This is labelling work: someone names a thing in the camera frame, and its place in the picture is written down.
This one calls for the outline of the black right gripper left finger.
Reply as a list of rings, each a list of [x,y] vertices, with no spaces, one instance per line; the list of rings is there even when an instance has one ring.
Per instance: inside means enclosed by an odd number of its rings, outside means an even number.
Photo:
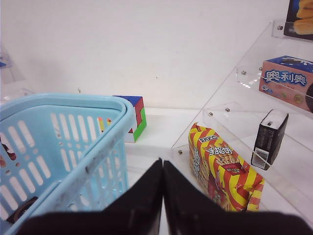
[[[20,235],[157,235],[162,205],[162,160],[101,211],[51,212],[28,219]]]

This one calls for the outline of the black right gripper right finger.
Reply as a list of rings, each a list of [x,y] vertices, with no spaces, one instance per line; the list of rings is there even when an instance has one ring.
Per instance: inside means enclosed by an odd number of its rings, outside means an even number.
[[[171,235],[309,235],[300,217],[280,212],[226,212],[170,162],[163,163],[164,203]]]

